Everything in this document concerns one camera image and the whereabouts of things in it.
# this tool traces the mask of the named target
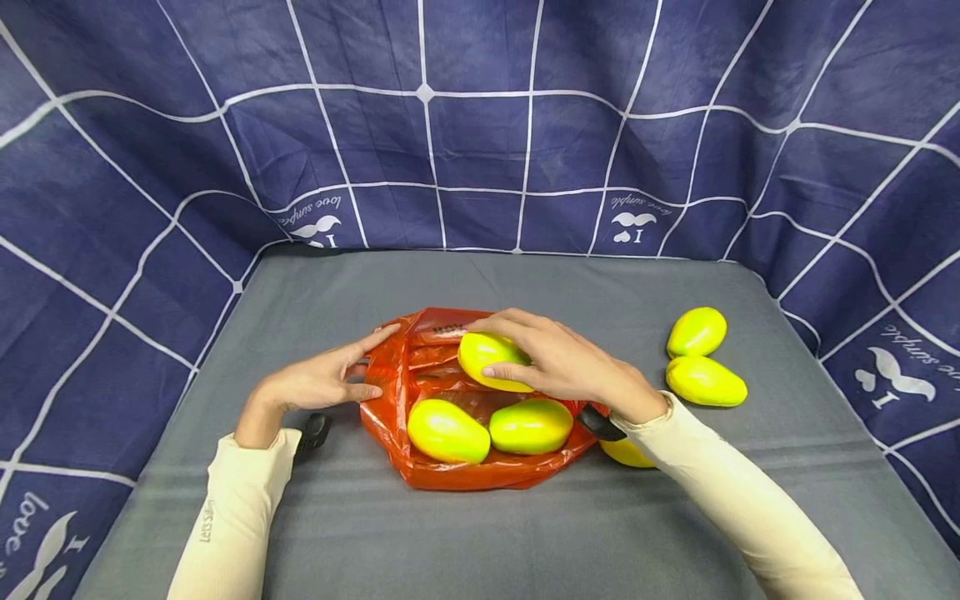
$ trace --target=navy blue cloth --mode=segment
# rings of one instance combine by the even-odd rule
[[[288,240],[739,262],[960,553],[956,2],[0,19],[0,594],[69,596]]]

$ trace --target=gray table surface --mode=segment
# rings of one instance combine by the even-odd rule
[[[747,380],[698,417],[783,486],[868,598],[957,598],[960,564],[809,356],[761,281],[733,264],[453,252],[269,252],[87,572],[79,598],[162,598],[216,441],[259,378],[424,306],[519,306],[569,324],[662,383],[672,323],[711,305],[714,357]],[[739,559],[658,471],[598,447],[528,491],[406,487],[334,409],[276,514],[265,598],[759,598]],[[293,416],[296,425],[302,416]]]

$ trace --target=beige sleeve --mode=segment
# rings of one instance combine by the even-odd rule
[[[684,488],[743,555],[769,598],[862,598],[840,555],[763,471],[675,396],[666,415],[642,425],[614,416],[661,471]]]
[[[220,440],[168,600],[260,597],[270,524],[299,442],[296,429],[281,429],[265,450],[241,448],[232,434]]]

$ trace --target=yellow-green mango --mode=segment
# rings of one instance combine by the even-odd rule
[[[673,325],[666,353],[678,356],[707,356],[720,348],[727,335],[727,320],[716,308],[701,306],[686,311]]]
[[[550,398],[521,400],[490,417],[493,447],[512,454],[555,452],[564,446],[571,429],[570,411]]]
[[[518,381],[486,377],[482,371],[493,363],[518,363],[524,367],[530,365],[530,357],[521,350],[512,340],[495,333],[468,331],[460,340],[457,349],[457,360],[464,372],[474,381],[488,388],[503,392],[520,392],[529,394],[533,388]]]
[[[666,366],[666,382],[677,396],[706,406],[736,406],[747,399],[747,384],[706,356],[678,356]]]
[[[414,404],[407,435],[420,452],[441,463],[479,465],[490,452],[490,432],[464,409],[439,398]]]
[[[617,463],[621,465],[626,465],[627,467],[633,468],[656,468],[654,462],[651,461],[643,452],[640,451],[640,448],[636,447],[629,438],[624,438],[622,440],[617,440],[616,442],[608,442],[606,440],[600,440],[600,447],[604,452],[607,453],[607,456],[614,459]]]

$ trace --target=red plastic bag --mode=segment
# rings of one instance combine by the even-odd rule
[[[407,417],[418,400],[438,397],[453,402],[482,425],[494,411],[540,394],[492,390],[470,379],[457,362],[464,326],[491,313],[454,308],[426,308],[400,317],[400,331],[370,355],[368,383],[380,386],[383,396],[360,405],[367,431],[380,442],[400,476],[424,490],[525,489],[566,467],[596,442],[574,421],[566,444],[556,452],[537,456],[507,454],[491,447],[480,465],[448,465],[435,461],[410,444]],[[561,400],[576,417],[585,402]]]

